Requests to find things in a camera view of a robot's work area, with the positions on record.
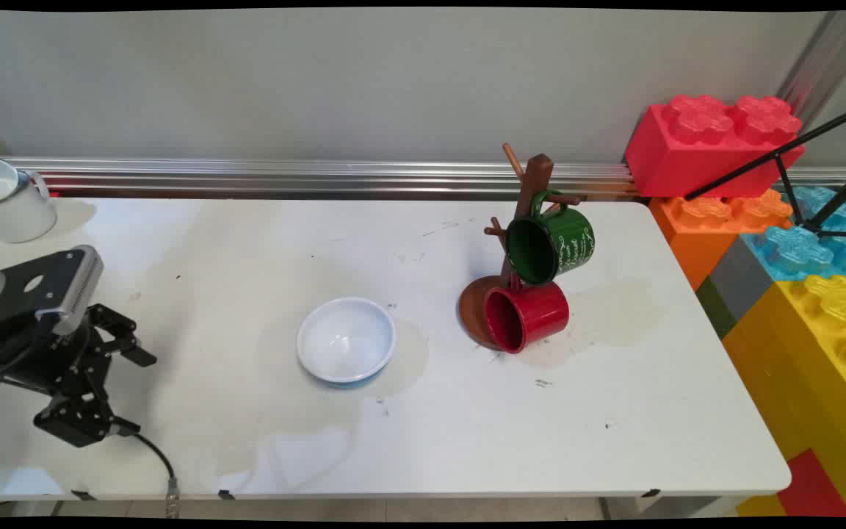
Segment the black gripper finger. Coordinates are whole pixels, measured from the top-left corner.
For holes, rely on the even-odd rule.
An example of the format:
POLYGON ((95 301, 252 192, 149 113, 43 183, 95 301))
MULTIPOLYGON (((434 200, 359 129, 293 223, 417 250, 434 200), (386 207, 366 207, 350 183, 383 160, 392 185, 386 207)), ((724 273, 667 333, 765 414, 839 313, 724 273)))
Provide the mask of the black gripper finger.
POLYGON ((111 358, 120 355, 140 367, 155 365, 155 355, 142 348, 135 331, 137 322, 108 308, 94 304, 87 309, 92 328, 90 345, 97 357, 111 358))
POLYGON ((113 411, 104 387, 75 389, 70 394, 56 388, 47 388, 45 392, 51 399, 49 405, 34 415, 34 426, 74 447, 87 447, 108 436, 141 433, 140 425, 113 411))

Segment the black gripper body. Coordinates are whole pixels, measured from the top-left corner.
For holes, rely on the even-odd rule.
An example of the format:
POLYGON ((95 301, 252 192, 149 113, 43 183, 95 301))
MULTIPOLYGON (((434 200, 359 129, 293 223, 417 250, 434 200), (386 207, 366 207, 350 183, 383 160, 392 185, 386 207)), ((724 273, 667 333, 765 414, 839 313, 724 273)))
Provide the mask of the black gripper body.
POLYGON ((44 391, 101 387, 101 372, 90 374, 87 362, 93 356, 90 318, 84 316, 76 331, 67 335, 43 331, 34 316, 16 316, 0 321, 0 383, 13 381, 44 391))

